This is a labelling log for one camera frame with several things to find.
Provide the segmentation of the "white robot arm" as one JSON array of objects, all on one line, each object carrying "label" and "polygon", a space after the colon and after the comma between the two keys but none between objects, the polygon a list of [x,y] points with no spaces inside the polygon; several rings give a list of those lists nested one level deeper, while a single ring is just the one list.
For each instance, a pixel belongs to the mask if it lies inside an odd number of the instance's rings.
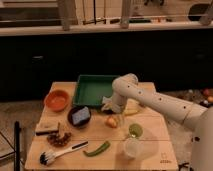
[{"label": "white robot arm", "polygon": [[138,85],[135,74],[112,81],[112,95],[103,97],[103,110],[121,114],[133,99],[193,131],[189,171],[213,171],[213,107],[149,91]]}]

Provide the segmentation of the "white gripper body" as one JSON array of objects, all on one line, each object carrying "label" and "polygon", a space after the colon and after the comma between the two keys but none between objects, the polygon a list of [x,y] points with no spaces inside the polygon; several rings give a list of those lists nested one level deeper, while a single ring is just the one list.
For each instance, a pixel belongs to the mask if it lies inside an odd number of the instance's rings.
[{"label": "white gripper body", "polygon": [[111,110],[114,113],[121,114],[126,107],[127,99],[122,96],[103,97],[102,104],[102,111]]}]

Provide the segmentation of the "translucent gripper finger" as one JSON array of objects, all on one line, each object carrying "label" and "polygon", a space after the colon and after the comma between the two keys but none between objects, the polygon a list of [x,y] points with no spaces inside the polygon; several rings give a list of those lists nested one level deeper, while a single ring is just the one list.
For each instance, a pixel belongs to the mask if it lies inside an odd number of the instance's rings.
[{"label": "translucent gripper finger", "polygon": [[115,114],[114,121],[116,127],[123,127],[125,123],[125,118],[123,114]]}]

